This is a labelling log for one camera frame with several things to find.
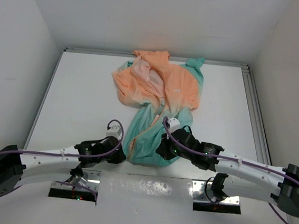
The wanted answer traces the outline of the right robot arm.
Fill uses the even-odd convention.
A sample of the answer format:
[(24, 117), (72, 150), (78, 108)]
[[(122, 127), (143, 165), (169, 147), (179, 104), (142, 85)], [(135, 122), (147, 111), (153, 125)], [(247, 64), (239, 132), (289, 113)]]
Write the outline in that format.
[(275, 204), (299, 218), (299, 167), (274, 167), (227, 152), (223, 147), (200, 142), (185, 128), (165, 128), (156, 152), (171, 160), (184, 158), (196, 168), (216, 173), (210, 191), (219, 201), (239, 196)]

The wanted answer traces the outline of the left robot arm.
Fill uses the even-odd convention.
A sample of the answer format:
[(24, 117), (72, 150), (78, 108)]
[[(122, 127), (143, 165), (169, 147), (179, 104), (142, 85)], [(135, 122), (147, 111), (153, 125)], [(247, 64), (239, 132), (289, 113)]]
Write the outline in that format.
[(58, 181), (75, 184), (85, 168), (101, 162), (119, 164), (124, 160), (126, 156), (121, 142), (110, 136), (39, 152), (9, 145), (0, 150), (0, 197), (31, 183)]

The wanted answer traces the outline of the orange and teal jacket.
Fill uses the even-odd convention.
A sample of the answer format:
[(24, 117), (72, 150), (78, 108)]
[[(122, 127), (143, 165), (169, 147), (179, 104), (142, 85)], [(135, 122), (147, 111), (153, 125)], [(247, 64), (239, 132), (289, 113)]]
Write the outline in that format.
[(178, 160), (164, 160), (156, 153), (165, 134), (163, 118), (176, 118), (180, 125), (193, 123), (199, 107), (205, 58), (172, 64), (167, 51), (135, 50), (136, 58), (112, 72), (122, 104), (138, 109), (123, 139), (123, 151), (131, 164), (166, 167)]

